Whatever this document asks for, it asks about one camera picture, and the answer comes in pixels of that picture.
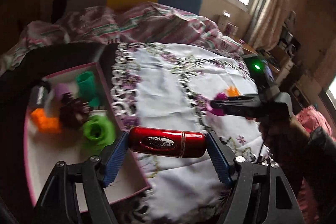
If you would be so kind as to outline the person's right hand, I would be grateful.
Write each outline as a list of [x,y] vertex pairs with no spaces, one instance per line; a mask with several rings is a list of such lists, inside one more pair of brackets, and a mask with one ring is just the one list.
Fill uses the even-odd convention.
[[257,121],[264,145],[270,149],[276,162],[291,164],[300,161],[310,134],[295,116],[283,121],[271,121],[269,118]]

